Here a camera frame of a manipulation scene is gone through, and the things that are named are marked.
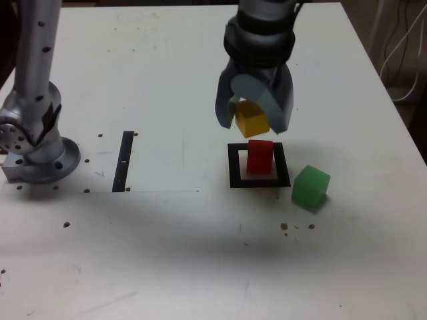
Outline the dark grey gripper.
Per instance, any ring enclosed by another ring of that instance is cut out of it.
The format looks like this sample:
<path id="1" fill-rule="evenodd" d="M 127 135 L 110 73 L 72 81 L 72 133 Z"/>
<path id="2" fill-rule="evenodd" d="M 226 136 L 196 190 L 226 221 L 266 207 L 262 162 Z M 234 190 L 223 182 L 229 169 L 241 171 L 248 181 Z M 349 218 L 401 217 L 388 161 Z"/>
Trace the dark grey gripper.
<path id="1" fill-rule="evenodd" d="M 219 124 L 226 129 L 232 125 L 236 112 L 234 94 L 255 103 L 264 112 L 272 131 L 288 130 L 294 106 L 294 86 L 288 66 L 255 68 L 233 59 L 222 71 L 215 102 Z"/>

